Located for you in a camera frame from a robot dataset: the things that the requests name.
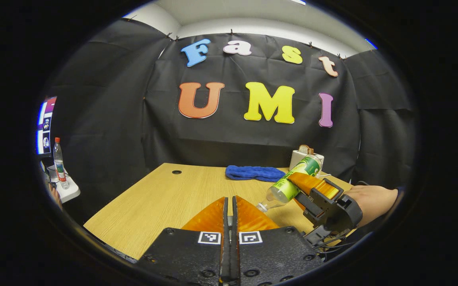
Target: table top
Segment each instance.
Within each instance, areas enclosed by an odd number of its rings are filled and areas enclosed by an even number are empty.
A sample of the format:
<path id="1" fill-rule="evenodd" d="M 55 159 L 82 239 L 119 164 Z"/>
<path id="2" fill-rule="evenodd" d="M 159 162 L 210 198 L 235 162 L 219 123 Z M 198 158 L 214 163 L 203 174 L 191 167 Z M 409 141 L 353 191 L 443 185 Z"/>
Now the table top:
<path id="1" fill-rule="evenodd" d="M 289 171 L 287 167 L 278 169 Z M 325 178 L 345 191 L 352 187 L 333 176 Z M 164 163 L 99 210 L 84 227 L 109 246 L 139 259 L 164 228 L 182 228 L 221 197 L 229 198 L 228 210 L 232 215 L 233 196 L 256 205 L 271 185 L 258 180 L 231 180 L 225 176 L 225 167 Z M 280 227 L 312 231 L 312 223 L 293 201 L 270 209 L 267 215 Z"/>

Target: white wall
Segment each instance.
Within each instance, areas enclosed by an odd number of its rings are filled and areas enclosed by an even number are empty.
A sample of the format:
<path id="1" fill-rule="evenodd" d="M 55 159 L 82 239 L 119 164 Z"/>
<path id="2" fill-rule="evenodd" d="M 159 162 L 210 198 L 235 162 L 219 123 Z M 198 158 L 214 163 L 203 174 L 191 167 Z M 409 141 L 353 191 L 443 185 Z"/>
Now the white wall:
<path id="1" fill-rule="evenodd" d="M 156 4 L 148 4 L 132 11 L 125 18 L 132 18 L 158 29 L 164 34 L 169 34 L 171 38 L 180 38 L 203 35 L 229 33 L 233 29 L 234 33 L 261 34 L 295 40 L 312 45 L 330 52 L 340 54 L 343 58 L 358 54 L 358 51 L 348 45 L 335 40 L 305 27 L 289 24 L 280 21 L 258 19 L 258 18 L 225 18 L 207 20 L 182 26 L 164 8 Z"/>
<path id="2" fill-rule="evenodd" d="M 293 24 L 257 18 L 227 18 L 208 20 L 185 25 L 178 30 L 180 38 L 202 34 L 230 33 L 262 34 L 295 40 L 323 49 L 331 54 L 340 54 L 343 58 L 358 52 L 327 35 Z"/>
<path id="3" fill-rule="evenodd" d="M 128 13 L 124 18 L 132 18 L 132 20 L 146 23 L 166 35 L 172 33 L 170 37 L 173 39 L 176 38 L 177 31 L 181 27 L 176 18 L 156 4 L 141 6 Z"/>

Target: water bottle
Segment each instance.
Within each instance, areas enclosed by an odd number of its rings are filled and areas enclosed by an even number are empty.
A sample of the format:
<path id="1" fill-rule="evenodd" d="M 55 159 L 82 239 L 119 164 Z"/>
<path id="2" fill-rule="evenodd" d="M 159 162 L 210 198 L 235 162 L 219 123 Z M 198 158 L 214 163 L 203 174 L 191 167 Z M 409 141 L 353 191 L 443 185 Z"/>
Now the water bottle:
<path id="1" fill-rule="evenodd" d="M 305 156 L 284 177 L 268 189 L 266 199 L 258 203 L 256 207 L 262 212 L 267 212 L 269 209 L 284 206 L 301 191 L 287 178 L 295 172 L 316 176 L 323 167 L 323 161 L 324 157 L 319 154 Z"/>
<path id="2" fill-rule="evenodd" d="M 54 166 L 56 166 L 56 174 L 60 180 L 61 187 L 63 190 L 68 189 L 67 176 L 65 175 L 65 167 L 63 166 L 63 154 L 61 153 L 60 139 L 56 137 L 54 139 L 54 151 L 52 153 L 54 158 Z"/>

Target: computer monitor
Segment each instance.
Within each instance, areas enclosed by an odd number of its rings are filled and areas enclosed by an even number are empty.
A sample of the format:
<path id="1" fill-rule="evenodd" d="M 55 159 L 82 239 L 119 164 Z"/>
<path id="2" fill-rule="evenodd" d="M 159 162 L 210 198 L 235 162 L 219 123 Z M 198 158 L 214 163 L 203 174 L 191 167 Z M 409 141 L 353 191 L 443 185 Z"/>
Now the computer monitor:
<path id="1" fill-rule="evenodd" d="M 36 154 L 41 158 L 52 158 L 54 138 L 50 135 L 52 124 L 52 111 L 56 104 L 56 97 L 46 99 L 40 107 L 38 115 L 37 135 L 36 135 Z"/>

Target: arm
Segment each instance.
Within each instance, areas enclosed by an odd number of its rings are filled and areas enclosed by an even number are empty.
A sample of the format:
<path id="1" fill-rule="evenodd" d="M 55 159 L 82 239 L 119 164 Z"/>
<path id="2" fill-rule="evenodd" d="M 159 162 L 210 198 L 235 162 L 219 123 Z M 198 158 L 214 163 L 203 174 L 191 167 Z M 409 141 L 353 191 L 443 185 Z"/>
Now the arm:
<path id="1" fill-rule="evenodd" d="M 395 203 L 399 191 L 402 190 L 403 187 L 389 190 L 380 186 L 354 186 L 345 192 L 362 210 L 363 217 L 358 227 L 361 228 L 387 213 Z"/>

